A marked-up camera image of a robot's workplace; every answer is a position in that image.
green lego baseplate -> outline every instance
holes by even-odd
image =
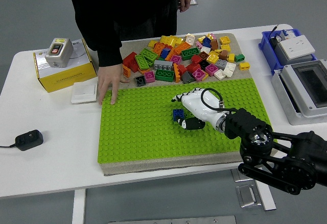
[[[269,123],[252,78],[121,89],[115,105],[110,104],[108,91],[102,105],[98,163],[117,165],[238,151],[239,138],[228,139],[208,122],[204,129],[190,131],[173,121],[174,109],[183,109],[186,118],[193,117],[181,102],[171,100],[196,87],[216,89],[226,108],[244,108]]]

yellow box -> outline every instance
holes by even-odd
[[[47,49],[33,53],[36,76],[47,92],[53,92],[97,76],[84,39],[72,41],[74,50],[67,67],[50,67],[46,62]]]

power adapter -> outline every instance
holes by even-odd
[[[15,142],[13,146],[21,151],[26,151],[27,149],[41,145],[43,143],[43,136],[38,130],[33,130],[17,136]]]

blue lego brick held by hand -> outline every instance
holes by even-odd
[[[179,118],[184,118],[183,109],[173,109],[173,119],[176,122]]]

yellow lego brick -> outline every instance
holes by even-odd
[[[218,61],[219,57],[216,54],[211,54],[207,57],[206,61],[212,64],[215,64]]]
[[[159,42],[160,43],[163,43],[163,44],[170,45],[172,47],[175,47],[176,40],[174,38],[172,38],[171,36],[164,36],[164,35],[162,35],[162,37],[160,38]]]
[[[204,39],[205,39],[205,36],[202,36],[202,37],[198,38],[198,41],[202,44]]]
[[[154,45],[157,43],[158,41],[157,40],[150,40],[149,44],[148,44],[148,47],[150,48],[154,48]]]
[[[214,52],[217,53],[217,55],[219,55],[221,53],[222,49],[215,49]]]
[[[211,51],[211,52],[208,53],[208,55],[209,55],[209,56],[210,56],[210,55],[216,55],[216,56],[218,56],[219,54],[218,54],[217,52],[215,52],[215,51]]]
[[[207,34],[206,35],[210,40],[213,40],[214,39],[214,37],[211,35],[211,34]]]
[[[204,76],[204,78],[202,79],[202,81],[204,81],[206,78],[208,78],[209,77],[209,75],[205,72],[205,76]]]
[[[227,50],[229,52],[230,51],[230,46],[229,46],[229,44],[222,44],[222,45],[220,45],[220,49],[225,49],[225,50]]]
[[[229,55],[228,55],[228,61],[229,62],[234,62],[235,61],[235,54],[234,53],[229,53]]]
[[[230,39],[228,36],[223,36],[219,38],[221,44],[230,44]]]
[[[250,63],[248,62],[242,62],[239,65],[240,70],[249,70],[250,69]]]

